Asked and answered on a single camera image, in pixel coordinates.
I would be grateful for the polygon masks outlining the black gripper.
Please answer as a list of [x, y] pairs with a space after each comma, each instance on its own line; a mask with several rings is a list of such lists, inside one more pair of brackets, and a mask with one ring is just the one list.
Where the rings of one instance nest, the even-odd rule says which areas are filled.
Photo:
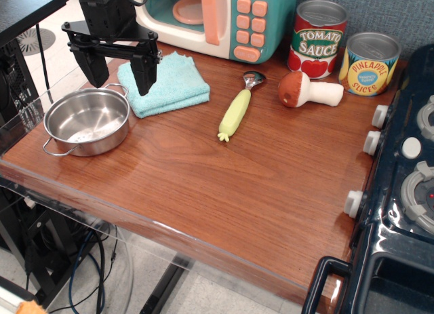
[[[67, 33], [70, 43], [79, 47], [90, 47], [105, 42], [137, 42], [146, 55], [134, 54], [130, 60], [134, 79], [141, 96], [148, 94], [157, 80], [159, 50], [157, 33], [142, 28], [136, 21], [136, 8], [147, 0], [78, 0], [84, 20], [64, 22], [62, 30]], [[96, 88], [109, 78], [104, 56], [93, 49], [73, 48], [77, 64], [87, 80]]]

